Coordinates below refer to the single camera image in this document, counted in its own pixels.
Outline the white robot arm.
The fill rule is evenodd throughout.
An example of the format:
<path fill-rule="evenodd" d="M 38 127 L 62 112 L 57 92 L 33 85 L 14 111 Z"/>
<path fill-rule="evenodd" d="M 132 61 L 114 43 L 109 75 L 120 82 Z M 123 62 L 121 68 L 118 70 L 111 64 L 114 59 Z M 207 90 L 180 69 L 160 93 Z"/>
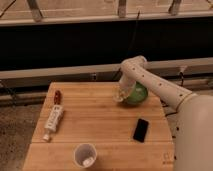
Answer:
<path fill-rule="evenodd" d="M 122 61 L 118 97 L 139 82 L 177 111 L 173 171 L 213 171 L 213 96 L 197 94 L 146 69 L 144 56 Z"/>

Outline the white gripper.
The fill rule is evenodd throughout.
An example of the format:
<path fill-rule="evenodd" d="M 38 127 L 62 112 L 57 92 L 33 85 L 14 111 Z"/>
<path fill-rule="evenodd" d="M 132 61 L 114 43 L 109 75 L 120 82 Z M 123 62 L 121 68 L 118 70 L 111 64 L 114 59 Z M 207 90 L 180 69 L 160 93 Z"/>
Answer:
<path fill-rule="evenodd" d="M 135 86 L 135 81 L 126 75 L 123 75 L 119 80 L 119 94 L 122 97 L 128 97 Z"/>

